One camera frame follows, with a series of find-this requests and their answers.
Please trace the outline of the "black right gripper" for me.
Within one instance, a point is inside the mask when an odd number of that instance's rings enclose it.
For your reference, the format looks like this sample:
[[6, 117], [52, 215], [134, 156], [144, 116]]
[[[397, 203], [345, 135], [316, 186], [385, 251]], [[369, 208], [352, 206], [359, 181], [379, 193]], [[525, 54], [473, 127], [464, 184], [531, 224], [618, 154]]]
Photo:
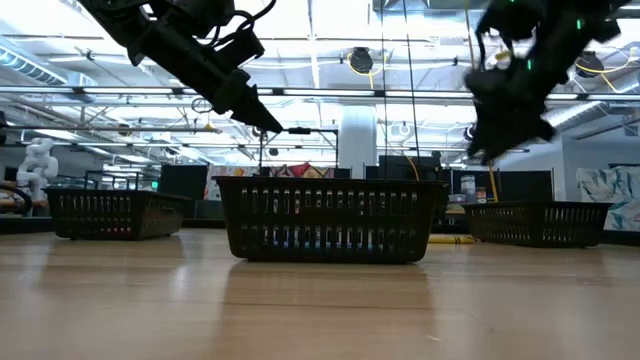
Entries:
[[505, 68], [489, 68], [481, 45], [478, 66], [465, 76], [477, 115], [467, 154], [488, 165], [505, 152], [533, 140], [551, 140], [556, 130], [542, 118], [553, 88], [567, 80], [570, 50], [537, 44], [525, 57], [514, 56]]

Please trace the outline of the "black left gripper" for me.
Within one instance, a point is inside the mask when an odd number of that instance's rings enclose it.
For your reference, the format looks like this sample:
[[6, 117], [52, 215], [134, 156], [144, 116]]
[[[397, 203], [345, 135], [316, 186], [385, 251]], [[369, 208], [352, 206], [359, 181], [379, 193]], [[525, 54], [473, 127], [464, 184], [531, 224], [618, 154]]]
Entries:
[[183, 84], [206, 98], [219, 114], [233, 111], [234, 119], [262, 130], [280, 133], [280, 122], [257, 97], [250, 96], [249, 75], [214, 50], [168, 23], [155, 22], [130, 44], [130, 60], [154, 60]]

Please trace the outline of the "black plastic slotted basket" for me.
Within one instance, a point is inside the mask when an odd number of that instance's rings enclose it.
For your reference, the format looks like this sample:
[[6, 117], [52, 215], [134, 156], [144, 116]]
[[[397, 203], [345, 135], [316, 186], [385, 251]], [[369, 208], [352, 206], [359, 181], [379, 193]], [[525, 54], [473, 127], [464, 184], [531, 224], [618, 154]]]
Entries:
[[610, 205], [593, 202], [466, 204], [472, 237], [537, 248], [587, 248], [600, 243]]
[[182, 227], [191, 201], [141, 190], [51, 188], [54, 232], [71, 240], [144, 240], [170, 236]]
[[231, 253], [250, 261], [417, 262], [446, 193], [440, 181], [224, 176], [216, 183]]

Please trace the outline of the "yellow crayon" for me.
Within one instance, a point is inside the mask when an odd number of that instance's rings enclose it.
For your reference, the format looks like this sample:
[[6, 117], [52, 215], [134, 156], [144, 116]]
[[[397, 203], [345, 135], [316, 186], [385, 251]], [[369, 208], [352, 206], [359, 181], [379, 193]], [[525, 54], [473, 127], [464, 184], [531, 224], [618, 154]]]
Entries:
[[453, 244], [453, 245], [469, 245], [474, 244], [475, 239], [468, 235], [456, 234], [432, 234], [429, 237], [429, 243], [433, 244]]

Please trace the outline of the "black partition panel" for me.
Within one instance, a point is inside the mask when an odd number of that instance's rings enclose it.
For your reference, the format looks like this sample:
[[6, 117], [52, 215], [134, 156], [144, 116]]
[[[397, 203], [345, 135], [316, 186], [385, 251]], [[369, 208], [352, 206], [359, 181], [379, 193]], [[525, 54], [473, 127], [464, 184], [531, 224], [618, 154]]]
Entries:
[[365, 166], [365, 178], [439, 181], [442, 179], [442, 165], [439, 157], [380, 155], [377, 165]]
[[207, 185], [205, 165], [163, 165], [158, 191], [191, 200], [203, 200]]
[[489, 171], [452, 170], [444, 179], [450, 183], [451, 194], [463, 194], [462, 178], [472, 177], [479, 188], [486, 190], [487, 198], [494, 200], [491, 179], [494, 179], [499, 202], [553, 201], [553, 181], [550, 171]]

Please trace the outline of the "colourful patterned cloth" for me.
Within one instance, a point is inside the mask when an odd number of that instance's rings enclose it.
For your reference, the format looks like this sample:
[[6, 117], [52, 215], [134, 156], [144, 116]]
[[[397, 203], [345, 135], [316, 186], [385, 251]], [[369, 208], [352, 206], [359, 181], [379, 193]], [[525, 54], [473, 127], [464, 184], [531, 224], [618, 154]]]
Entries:
[[308, 162], [270, 168], [271, 177], [333, 178], [334, 175], [335, 169], [333, 167], [316, 167]]

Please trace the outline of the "ceiling light strip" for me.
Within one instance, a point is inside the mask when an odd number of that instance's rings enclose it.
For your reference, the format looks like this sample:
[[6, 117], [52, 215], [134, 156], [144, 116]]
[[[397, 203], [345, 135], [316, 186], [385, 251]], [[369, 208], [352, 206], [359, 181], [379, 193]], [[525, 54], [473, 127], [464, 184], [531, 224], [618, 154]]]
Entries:
[[[0, 86], [0, 94], [60, 94], [60, 95], [124, 95], [124, 96], [195, 96], [191, 88], [172, 87], [61, 87], [61, 86]], [[259, 88], [261, 96], [297, 96], [331, 98], [398, 98], [471, 100], [473, 95], [464, 91], [409, 91], [409, 90], [339, 90], [305, 88]], [[639, 93], [552, 93], [552, 102], [605, 101], [640, 102]]]

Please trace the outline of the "white column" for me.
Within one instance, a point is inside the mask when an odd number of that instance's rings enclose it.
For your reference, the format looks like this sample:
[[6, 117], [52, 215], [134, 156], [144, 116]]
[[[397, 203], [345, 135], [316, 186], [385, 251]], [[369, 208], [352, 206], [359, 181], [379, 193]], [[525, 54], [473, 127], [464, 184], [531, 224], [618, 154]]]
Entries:
[[340, 168], [351, 170], [351, 177], [364, 179], [367, 166], [377, 161], [377, 117], [372, 106], [345, 106], [339, 127]]

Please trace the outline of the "teal floral patterned banner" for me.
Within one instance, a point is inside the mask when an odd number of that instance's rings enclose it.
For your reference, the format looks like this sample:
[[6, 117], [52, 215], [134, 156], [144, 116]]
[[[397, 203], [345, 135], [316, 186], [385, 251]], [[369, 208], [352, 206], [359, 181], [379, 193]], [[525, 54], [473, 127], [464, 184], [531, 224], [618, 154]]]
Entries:
[[640, 167], [579, 168], [576, 180], [582, 202], [610, 204], [605, 230], [640, 232]]

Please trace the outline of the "white robot figure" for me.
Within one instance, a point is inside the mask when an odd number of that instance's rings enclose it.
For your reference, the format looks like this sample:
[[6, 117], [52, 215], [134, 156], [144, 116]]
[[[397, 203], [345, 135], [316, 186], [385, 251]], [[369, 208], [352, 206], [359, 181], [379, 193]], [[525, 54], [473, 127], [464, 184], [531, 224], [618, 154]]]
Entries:
[[45, 198], [43, 189], [58, 175], [58, 160], [51, 155], [53, 147], [54, 141], [50, 138], [34, 138], [25, 148], [25, 158], [16, 179], [19, 188], [29, 190], [33, 201]]

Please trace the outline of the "black metal frame stand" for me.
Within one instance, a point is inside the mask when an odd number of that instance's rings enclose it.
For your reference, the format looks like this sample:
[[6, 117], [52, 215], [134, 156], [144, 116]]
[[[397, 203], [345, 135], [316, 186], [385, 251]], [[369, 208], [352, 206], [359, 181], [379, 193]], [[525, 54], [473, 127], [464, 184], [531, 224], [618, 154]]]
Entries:
[[[259, 139], [258, 142], [258, 176], [262, 177], [271, 177], [270, 176], [270, 168], [278, 167], [282, 165], [295, 165], [302, 163], [310, 163], [316, 167], [333, 167], [335, 169], [335, 173], [339, 168], [338, 161], [338, 150], [339, 150], [339, 131], [337, 129], [318, 129], [318, 128], [308, 128], [308, 127], [291, 127], [284, 129], [280, 133], [274, 133], [273, 135], [268, 135], [266, 130], [256, 129], [254, 134]], [[279, 135], [296, 135], [300, 137], [318, 135], [323, 143], [317, 145], [305, 145], [305, 144], [295, 144], [295, 145], [271, 145], [271, 143], [279, 136]], [[280, 163], [277, 161], [268, 162], [265, 159], [265, 152], [268, 152], [271, 157], [274, 157], [274, 154], [271, 152], [272, 149], [286, 149], [286, 150], [331, 150], [334, 153], [333, 160], [283, 160]]]

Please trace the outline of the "silver ceiling duct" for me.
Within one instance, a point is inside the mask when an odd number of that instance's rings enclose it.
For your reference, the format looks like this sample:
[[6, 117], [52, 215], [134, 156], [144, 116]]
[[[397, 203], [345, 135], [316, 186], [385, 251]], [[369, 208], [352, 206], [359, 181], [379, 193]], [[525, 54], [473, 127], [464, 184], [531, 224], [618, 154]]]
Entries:
[[566, 108], [555, 108], [542, 118], [559, 132], [579, 127], [613, 113], [612, 106], [618, 103], [640, 103], [640, 82], [633, 79], [618, 92], [576, 95], [577, 103]]

